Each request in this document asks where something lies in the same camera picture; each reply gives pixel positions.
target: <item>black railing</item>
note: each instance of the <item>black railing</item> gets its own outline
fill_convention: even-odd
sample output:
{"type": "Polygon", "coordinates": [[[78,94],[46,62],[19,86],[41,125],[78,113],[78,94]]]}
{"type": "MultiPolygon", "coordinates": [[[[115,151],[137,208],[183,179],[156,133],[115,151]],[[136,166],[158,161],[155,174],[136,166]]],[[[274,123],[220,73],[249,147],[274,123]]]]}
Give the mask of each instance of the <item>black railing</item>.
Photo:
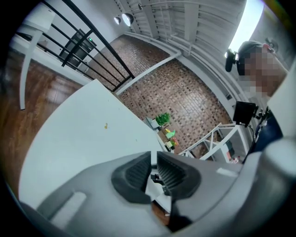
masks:
{"type": "Polygon", "coordinates": [[[57,57],[60,61],[62,61],[62,67],[64,67],[65,65],[81,72],[84,76],[88,77],[91,80],[94,80],[94,78],[92,76],[90,76],[89,74],[86,74],[86,72],[82,71],[81,69],[79,69],[78,67],[76,67],[75,65],[73,65],[71,62],[69,62],[69,60],[73,57],[75,57],[80,63],[86,65],[90,70],[92,70],[93,72],[95,72],[98,76],[100,76],[102,79],[104,79],[106,82],[110,83],[114,88],[109,88],[108,86],[105,85],[105,87],[114,92],[116,91],[121,85],[123,85],[129,78],[134,78],[134,75],[132,74],[132,72],[130,71],[130,69],[126,66],[126,64],[123,62],[123,60],[120,58],[120,56],[117,54],[117,52],[112,48],[112,46],[106,41],[106,39],[101,35],[101,33],[98,31],[98,29],[91,23],[91,21],[82,13],[82,11],[71,1],[71,0],[62,0],[88,27],[89,27],[89,31],[86,34],[83,34],[81,31],[79,31],[69,20],[67,20],[60,12],[58,12],[53,6],[51,6],[48,2],[46,1],[42,1],[49,9],[51,9],[52,11],[54,11],[59,17],[61,17],[69,26],[71,26],[78,34],[81,35],[80,40],[76,43],[72,38],[70,38],[67,34],[65,34],[61,29],[59,29],[56,25],[51,24],[51,26],[56,29],[59,33],[61,33],[65,38],[67,38],[71,43],[74,44],[74,47],[69,50],[66,47],[64,47],[63,45],[61,45],[59,42],[57,42],[56,40],[54,40],[52,37],[50,37],[49,35],[47,35],[46,33],[43,33],[43,35],[49,39],[50,41],[52,41],[53,43],[55,43],[56,45],[58,45],[60,48],[63,49],[63,51],[67,52],[68,55],[66,56],[66,58],[63,58],[61,55],[56,54],[55,52],[53,52],[52,50],[48,49],[47,47],[41,45],[41,44],[37,44],[39,47],[41,47],[42,49],[44,49],[46,52],[54,55],[55,57],[57,57]],[[111,54],[117,59],[117,61],[122,65],[122,67],[125,69],[125,71],[129,74],[129,76],[125,77],[122,72],[119,71],[119,69],[110,62],[110,60],[102,54],[101,51],[99,51],[96,47],[94,47],[93,49],[95,49],[119,74],[120,76],[123,77],[123,80],[118,79],[113,73],[111,73],[106,67],[104,67],[101,63],[99,63],[96,59],[94,59],[82,46],[81,44],[89,37],[89,35],[91,33],[94,33],[99,40],[105,45],[105,47],[111,52],[111,54]],[[82,59],[80,59],[75,53],[78,50],[82,50],[86,55],[88,55],[95,63],[97,63],[104,71],[106,71],[110,76],[112,76],[116,81],[110,81],[108,80],[105,76],[103,76],[101,73],[99,73],[97,70],[95,70],[93,67],[89,66],[86,62],[84,62],[82,59]]]}

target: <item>ceiling light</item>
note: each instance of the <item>ceiling light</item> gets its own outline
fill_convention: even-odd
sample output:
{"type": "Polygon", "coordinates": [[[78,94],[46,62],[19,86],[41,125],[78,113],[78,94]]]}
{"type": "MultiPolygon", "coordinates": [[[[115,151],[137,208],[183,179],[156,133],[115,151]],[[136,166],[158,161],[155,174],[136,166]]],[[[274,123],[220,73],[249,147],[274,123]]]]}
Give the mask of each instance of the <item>ceiling light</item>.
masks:
{"type": "Polygon", "coordinates": [[[249,40],[260,20],[264,3],[261,0],[247,0],[244,13],[241,17],[239,27],[228,47],[237,52],[243,42],[249,40]]]}
{"type": "Polygon", "coordinates": [[[121,22],[121,19],[119,17],[114,17],[114,20],[117,25],[119,25],[119,23],[121,22]]]}
{"type": "Polygon", "coordinates": [[[130,26],[134,22],[134,17],[129,13],[122,14],[122,19],[127,26],[130,26]]]}

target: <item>ceiling beam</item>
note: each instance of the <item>ceiling beam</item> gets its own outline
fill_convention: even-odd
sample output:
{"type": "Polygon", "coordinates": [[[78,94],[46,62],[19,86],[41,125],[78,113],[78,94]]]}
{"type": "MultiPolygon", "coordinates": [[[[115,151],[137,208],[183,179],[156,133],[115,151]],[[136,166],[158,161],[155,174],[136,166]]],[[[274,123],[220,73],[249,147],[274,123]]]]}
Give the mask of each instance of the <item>ceiling beam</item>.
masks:
{"type": "Polygon", "coordinates": [[[170,33],[174,34],[175,33],[175,21],[173,17],[173,12],[169,9],[169,4],[166,3],[166,12],[167,12],[167,18],[169,22],[169,27],[170,27],[170,33]]]}
{"type": "Polygon", "coordinates": [[[185,3],[184,8],[185,8],[184,38],[188,42],[194,43],[196,39],[196,33],[197,33],[199,5],[185,3]]]}
{"type": "MultiPolygon", "coordinates": [[[[135,17],[135,15],[131,12],[131,8],[130,8],[130,6],[129,6],[127,0],[119,0],[118,2],[119,2],[120,5],[121,5],[121,8],[122,8],[122,10],[123,10],[123,13],[128,12],[128,13],[132,14],[133,17],[135,17]]],[[[134,21],[134,23],[131,24],[130,27],[131,27],[131,29],[132,29],[135,33],[137,33],[137,34],[140,34],[140,33],[141,33],[140,27],[139,27],[139,25],[137,24],[136,21],[134,21]]]]}
{"type": "MultiPolygon", "coordinates": [[[[149,0],[140,0],[141,4],[144,6],[146,4],[149,4],[149,0]]],[[[158,30],[156,27],[156,22],[154,19],[154,14],[152,12],[151,6],[144,6],[142,10],[147,18],[147,23],[150,28],[150,34],[152,38],[158,38],[158,30]]]]}
{"type": "Polygon", "coordinates": [[[161,12],[162,23],[163,23],[163,26],[164,26],[164,31],[165,31],[165,34],[166,34],[166,41],[167,41],[167,26],[166,26],[165,18],[163,17],[162,7],[160,7],[160,12],[161,12]]]}

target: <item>white beam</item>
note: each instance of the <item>white beam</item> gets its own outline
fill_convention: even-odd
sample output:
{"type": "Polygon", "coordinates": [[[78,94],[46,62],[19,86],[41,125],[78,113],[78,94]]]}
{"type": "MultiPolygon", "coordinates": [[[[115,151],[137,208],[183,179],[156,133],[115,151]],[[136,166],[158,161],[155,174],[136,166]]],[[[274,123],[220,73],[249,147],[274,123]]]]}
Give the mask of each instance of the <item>white beam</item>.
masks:
{"type": "Polygon", "coordinates": [[[165,31],[165,34],[166,34],[166,41],[167,41],[167,25],[166,25],[166,22],[165,22],[165,18],[163,17],[163,12],[162,12],[162,7],[161,6],[160,6],[160,12],[161,12],[161,18],[162,18],[164,31],[165,31]]]}
{"type": "Polygon", "coordinates": [[[229,134],[226,135],[226,137],[217,145],[215,146],[212,150],[210,150],[207,154],[202,156],[200,160],[206,160],[210,156],[212,156],[216,151],[218,151],[231,137],[234,135],[234,133],[238,130],[239,125],[236,125],[229,134]]]}
{"type": "Polygon", "coordinates": [[[219,123],[215,128],[212,129],[212,131],[210,131],[207,135],[205,135],[203,138],[201,138],[198,142],[194,143],[192,146],[188,147],[187,149],[185,149],[184,151],[182,151],[181,153],[185,153],[186,151],[190,151],[193,148],[195,148],[196,146],[198,146],[200,143],[202,143],[205,139],[207,139],[212,132],[215,132],[218,127],[221,125],[221,123],[219,123]]]}
{"type": "Polygon", "coordinates": [[[174,34],[175,33],[175,22],[173,20],[173,13],[169,9],[169,6],[167,3],[166,3],[166,12],[167,12],[167,17],[168,17],[168,22],[169,22],[171,34],[174,34]]]}
{"type": "Polygon", "coordinates": [[[234,16],[239,12],[241,9],[240,7],[238,8],[237,6],[232,6],[233,4],[229,4],[227,2],[220,3],[217,0],[214,0],[212,2],[209,2],[208,0],[206,2],[200,2],[200,1],[184,1],[184,0],[179,0],[179,1],[162,1],[162,2],[153,2],[150,3],[149,5],[159,5],[159,4],[168,4],[168,3],[188,3],[191,5],[198,4],[206,7],[211,7],[214,9],[217,9],[221,12],[224,12],[226,14],[233,14],[234,16]]]}
{"type": "Polygon", "coordinates": [[[213,142],[214,142],[214,132],[212,132],[212,135],[211,135],[210,150],[213,149],[213,142]]]}
{"type": "Polygon", "coordinates": [[[194,43],[198,25],[199,5],[185,3],[185,40],[194,43]]]}
{"type": "Polygon", "coordinates": [[[233,124],[222,124],[222,125],[219,126],[219,129],[221,129],[221,128],[235,127],[235,125],[236,124],[234,124],[234,123],[233,124]]]}
{"type": "MultiPolygon", "coordinates": [[[[142,5],[146,5],[149,4],[149,0],[140,0],[142,5]]],[[[143,6],[143,10],[142,10],[147,18],[147,23],[148,26],[150,28],[150,34],[152,38],[158,38],[158,30],[156,27],[156,22],[154,19],[154,15],[151,9],[151,6],[143,6]]]]}
{"type": "MultiPolygon", "coordinates": [[[[131,12],[131,8],[130,8],[127,0],[118,0],[118,2],[120,3],[121,8],[123,9],[123,13],[129,12],[130,14],[132,14],[135,17],[135,15],[131,12]]],[[[139,25],[136,22],[134,22],[133,24],[131,24],[130,27],[131,27],[131,29],[133,29],[133,31],[135,33],[137,33],[137,34],[140,34],[141,33],[141,30],[139,28],[139,25]]]]}

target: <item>person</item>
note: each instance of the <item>person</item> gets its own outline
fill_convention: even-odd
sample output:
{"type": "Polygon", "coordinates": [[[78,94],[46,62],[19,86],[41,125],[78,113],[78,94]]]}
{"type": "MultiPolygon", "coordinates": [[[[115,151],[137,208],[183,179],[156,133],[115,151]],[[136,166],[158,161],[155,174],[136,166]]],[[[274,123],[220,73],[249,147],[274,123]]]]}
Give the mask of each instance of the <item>person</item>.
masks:
{"type": "Polygon", "coordinates": [[[288,74],[268,44],[245,41],[238,50],[237,70],[247,76],[256,90],[271,97],[288,74]]]}
{"type": "MultiPolygon", "coordinates": [[[[267,44],[257,41],[245,41],[239,48],[237,55],[232,55],[230,60],[237,64],[237,71],[242,80],[250,80],[256,90],[271,97],[283,83],[288,70],[277,58],[274,50],[267,44]]],[[[229,58],[226,70],[229,71],[229,58]]],[[[267,109],[264,117],[255,130],[255,137],[249,153],[263,151],[271,142],[283,137],[280,126],[267,109]]]]}

